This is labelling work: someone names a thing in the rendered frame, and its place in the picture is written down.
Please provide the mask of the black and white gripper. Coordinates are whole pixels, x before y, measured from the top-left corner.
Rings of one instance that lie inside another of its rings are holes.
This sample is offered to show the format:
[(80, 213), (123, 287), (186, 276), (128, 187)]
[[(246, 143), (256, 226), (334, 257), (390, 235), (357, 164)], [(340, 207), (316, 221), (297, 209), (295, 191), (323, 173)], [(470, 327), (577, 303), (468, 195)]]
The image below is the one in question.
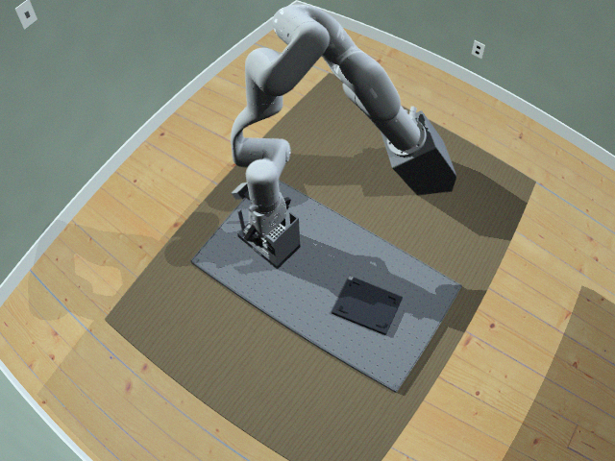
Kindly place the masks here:
[[(266, 234), (268, 235), (278, 224), (282, 224), (285, 227), (285, 217), (290, 202), (291, 200), (288, 197), (283, 198), (283, 195), (280, 193), (280, 204), (275, 210), (267, 213), (249, 211), (250, 228), (245, 234), (244, 239), (254, 242), (256, 246), (262, 248), (262, 237), (265, 237)], [(255, 234), (256, 232), (258, 235)]]

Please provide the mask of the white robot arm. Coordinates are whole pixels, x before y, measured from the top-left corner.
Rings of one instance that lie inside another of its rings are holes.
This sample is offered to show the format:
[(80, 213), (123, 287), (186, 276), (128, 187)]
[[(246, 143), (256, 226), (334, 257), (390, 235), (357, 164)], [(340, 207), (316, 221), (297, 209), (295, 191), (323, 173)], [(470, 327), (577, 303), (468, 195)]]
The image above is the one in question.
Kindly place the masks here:
[(333, 17), (312, 6), (291, 5), (278, 10), (272, 24), (287, 47), (280, 55), (269, 48), (258, 48), (248, 55), (247, 107), (234, 120), (231, 133), (234, 163), (248, 167), (247, 182), (232, 195), (236, 200), (247, 198), (250, 212), (271, 212), (280, 204), (279, 178), (289, 160), (290, 146), (284, 139), (244, 137), (242, 130), (277, 114), (283, 108), (282, 95), (293, 89), (322, 55), (344, 83), (345, 94), (384, 134), (395, 155), (411, 156), (423, 147), (427, 134), (415, 120), (417, 108), (411, 107), (407, 114), (385, 70), (357, 48)]

